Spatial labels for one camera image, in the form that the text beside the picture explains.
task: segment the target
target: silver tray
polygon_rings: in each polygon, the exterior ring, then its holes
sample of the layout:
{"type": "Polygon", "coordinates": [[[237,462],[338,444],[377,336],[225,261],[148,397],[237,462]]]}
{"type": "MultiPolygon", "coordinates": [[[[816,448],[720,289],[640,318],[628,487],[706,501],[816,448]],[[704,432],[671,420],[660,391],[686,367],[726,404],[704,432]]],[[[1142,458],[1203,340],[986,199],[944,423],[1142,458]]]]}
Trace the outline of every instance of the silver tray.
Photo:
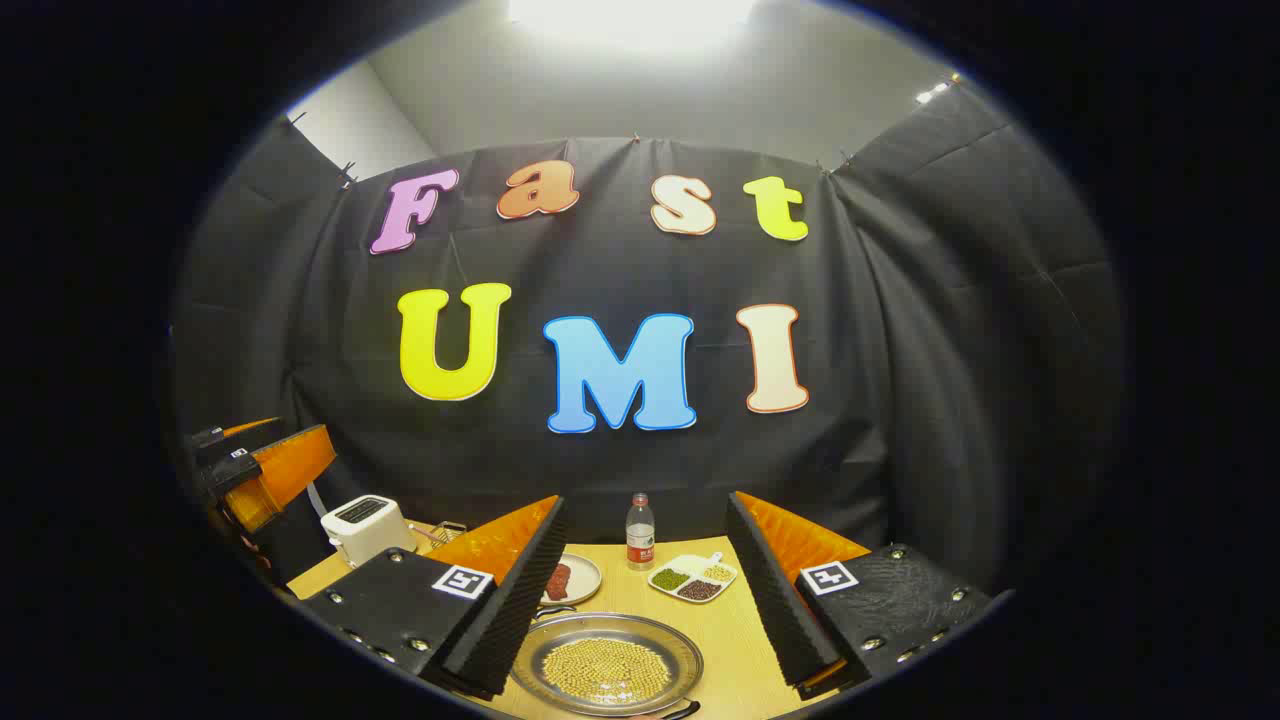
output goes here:
{"type": "MultiPolygon", "coordinates": [[[[535,615],[535,619],[561,610],[573,609],[547,609],[535,615]]],[[[532,696],[557,707],[598,717],[630,717],[680,702],[703,676],[703,653],[680,630],[648,618],[616,612],[575,612],[543,620],[530,628],[511,667],[511,676],[532,696]],[[667,665],[671,680],[657,696],[631,705],[600,705],[561,692],[543,674],[543,660],[557,647],[588,638],[620,639],[652,650],[667,665]]],[[[699,703],[690,701],[686,708],[668,717],[687,717],[699,707],[699,703]]]]}

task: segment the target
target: plastic bottle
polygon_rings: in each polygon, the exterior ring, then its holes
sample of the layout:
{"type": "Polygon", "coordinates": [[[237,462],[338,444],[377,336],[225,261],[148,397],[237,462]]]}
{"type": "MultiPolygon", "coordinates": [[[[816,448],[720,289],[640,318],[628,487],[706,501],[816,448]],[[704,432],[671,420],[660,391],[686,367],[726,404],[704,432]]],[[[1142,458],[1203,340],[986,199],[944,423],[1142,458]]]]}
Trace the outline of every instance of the plastic bottle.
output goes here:
{"type": "Polygon", "coordinates": [[[653,568],[653,544],[649,496],[637,492],[631,496],[631,510],[627,510],[627,566],[632,570],[653,568]]]}

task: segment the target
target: raw meat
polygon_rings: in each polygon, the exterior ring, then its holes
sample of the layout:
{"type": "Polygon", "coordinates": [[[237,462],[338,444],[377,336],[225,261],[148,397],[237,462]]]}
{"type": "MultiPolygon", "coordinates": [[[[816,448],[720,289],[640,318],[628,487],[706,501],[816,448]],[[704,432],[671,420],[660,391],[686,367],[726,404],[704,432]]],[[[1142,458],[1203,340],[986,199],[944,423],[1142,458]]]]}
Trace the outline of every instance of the raw meat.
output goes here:
{"type": "Polygon", "coordinates": [[[564,588],[568,587],[568,575],[572,573],[568,565],[561,562],[552,571],[552,579],[547,583],[547,597],[552,600],[564,600],[568,597],[568,592],[564,588]]]}

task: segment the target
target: white toaster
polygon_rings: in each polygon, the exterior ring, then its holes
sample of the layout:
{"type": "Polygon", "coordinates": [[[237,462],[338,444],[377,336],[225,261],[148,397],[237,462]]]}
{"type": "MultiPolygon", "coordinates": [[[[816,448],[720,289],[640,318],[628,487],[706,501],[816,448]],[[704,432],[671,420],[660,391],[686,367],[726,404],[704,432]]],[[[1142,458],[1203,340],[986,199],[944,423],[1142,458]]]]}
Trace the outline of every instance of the white toaster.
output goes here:
{"type": "Polygon", "coordinates": [[[388,497],[362,495],[321,518],[320,525],[329,536],[329,544],[337,547],[352,568],[390,547],[417,550],[399,505],[388,497]]]}

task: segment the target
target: wire rack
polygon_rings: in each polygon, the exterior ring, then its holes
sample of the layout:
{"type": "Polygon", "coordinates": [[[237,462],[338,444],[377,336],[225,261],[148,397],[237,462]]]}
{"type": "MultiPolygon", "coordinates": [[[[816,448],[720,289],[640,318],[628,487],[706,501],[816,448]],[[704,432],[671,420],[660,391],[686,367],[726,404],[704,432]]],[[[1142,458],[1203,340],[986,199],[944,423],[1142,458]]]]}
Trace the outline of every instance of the wire rack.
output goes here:
{"type": "Polygon", "coordinates": [[[431,550],[435,550],[442,544],[448,544],[458,539],[458,537],[461,537],[462,533],[467,532],[466,525],[463,525],[462,523],[454,523],[452,520],[444,520],[442,523],[436,523],[435,528],[431,530],[428,530],[426,528],[420,528],[413,523],[410,523],[408,527],[420,536],[425,537],[428,544],[431,546],[431,550]]]}

